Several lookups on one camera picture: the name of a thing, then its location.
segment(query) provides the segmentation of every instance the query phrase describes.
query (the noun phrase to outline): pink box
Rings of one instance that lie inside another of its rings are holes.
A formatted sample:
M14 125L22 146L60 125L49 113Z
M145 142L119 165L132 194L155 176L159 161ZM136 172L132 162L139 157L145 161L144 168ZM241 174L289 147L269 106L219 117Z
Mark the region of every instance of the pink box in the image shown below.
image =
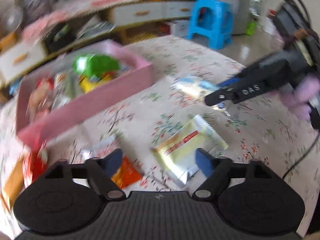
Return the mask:
M105 85L73 99L65 106L52 110L49 115L29 123L29 114L26 114L28 100L37 82L41 78L54 77L58 72L69 70L74 59L86 53L110 55L131 69ZM76 50L63 58L47 63L23 78L17 104L17 136L32 149L37 148L46 139L55 138L77 123L153 84L152 64L112 40L101 41Z

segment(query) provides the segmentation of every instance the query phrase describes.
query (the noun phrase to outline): red snack bag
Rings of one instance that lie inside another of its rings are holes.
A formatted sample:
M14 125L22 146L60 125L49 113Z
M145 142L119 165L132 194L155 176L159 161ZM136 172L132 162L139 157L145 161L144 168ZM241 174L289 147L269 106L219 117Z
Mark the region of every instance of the red snack bag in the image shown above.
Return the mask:
M36 88L44 86L47 90L53 90L54 80L52 78L42 78L38 81Z
M39 151L31 151L24 159L22 164L22 173L25 187L30 186L32 182L39 178L47 168L48 152L44 144Z

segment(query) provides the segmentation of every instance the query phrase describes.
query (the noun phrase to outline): hand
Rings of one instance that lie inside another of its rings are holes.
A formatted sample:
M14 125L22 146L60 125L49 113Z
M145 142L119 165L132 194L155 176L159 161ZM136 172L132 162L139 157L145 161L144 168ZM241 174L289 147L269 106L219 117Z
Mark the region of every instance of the hand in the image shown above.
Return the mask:
M299 119L309 120L311 108L307 105L307 102L319 92L320 80L309 75L296 87L294 92L280 90L280 100Z

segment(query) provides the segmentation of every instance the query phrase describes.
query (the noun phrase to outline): floral tablecloth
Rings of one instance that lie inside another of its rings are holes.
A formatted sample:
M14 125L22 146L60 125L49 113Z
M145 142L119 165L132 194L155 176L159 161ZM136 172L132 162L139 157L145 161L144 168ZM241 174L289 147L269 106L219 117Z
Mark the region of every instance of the floral tablecloth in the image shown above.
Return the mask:
M196 114L201 114L229 144L223 153L225 156L240 163L260 158L279 176L295 163L316 136L311 125L289 113L277 97L259 96L232 105L228 109L231 117L227 117L170 88L176 78L186 74L219 83L243 68L218 52L174 36L138 42L128 48L154 63L156 84L49 142L50 164L61 158L79 163L82 161L79 152L84 144L116 134L123 152L144 174L141 181L125 189L126 193L131 190L178 190L159 167L150 149L169 138ZM13 99L4 106L0 116L1 185L23 151L22 144L14 136L15 112L16 100ZM308 229L318 197L318 152L316 145L286 179L305 201L306 212L298 229L301 235ZM204 180L204 175L197 172L185 190L192 193ZM1 215L0 230L11 238L20 232L13 215Z

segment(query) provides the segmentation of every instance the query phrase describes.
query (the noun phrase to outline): drawer handle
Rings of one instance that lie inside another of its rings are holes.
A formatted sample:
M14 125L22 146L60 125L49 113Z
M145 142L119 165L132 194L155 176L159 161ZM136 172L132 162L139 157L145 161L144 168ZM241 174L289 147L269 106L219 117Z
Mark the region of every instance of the drawer handle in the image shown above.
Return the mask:
M144 15L148 15L149 13L150 13L150 10L140 11L140 12L136 12L136 16L144 16Z

